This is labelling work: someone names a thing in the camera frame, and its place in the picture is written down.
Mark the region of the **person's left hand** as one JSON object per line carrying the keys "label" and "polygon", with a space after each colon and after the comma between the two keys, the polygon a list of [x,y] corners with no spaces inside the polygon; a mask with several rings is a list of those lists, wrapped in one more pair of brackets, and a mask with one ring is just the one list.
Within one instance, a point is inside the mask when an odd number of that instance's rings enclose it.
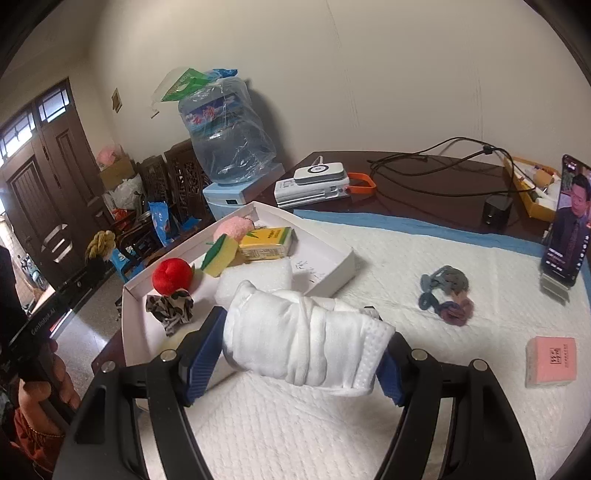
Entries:
{"label": "person's left hand", "polygon": [[58,344],[50,339],[19,368],[19,404],[29,415],[58,415],[70,422],[80,404]]}

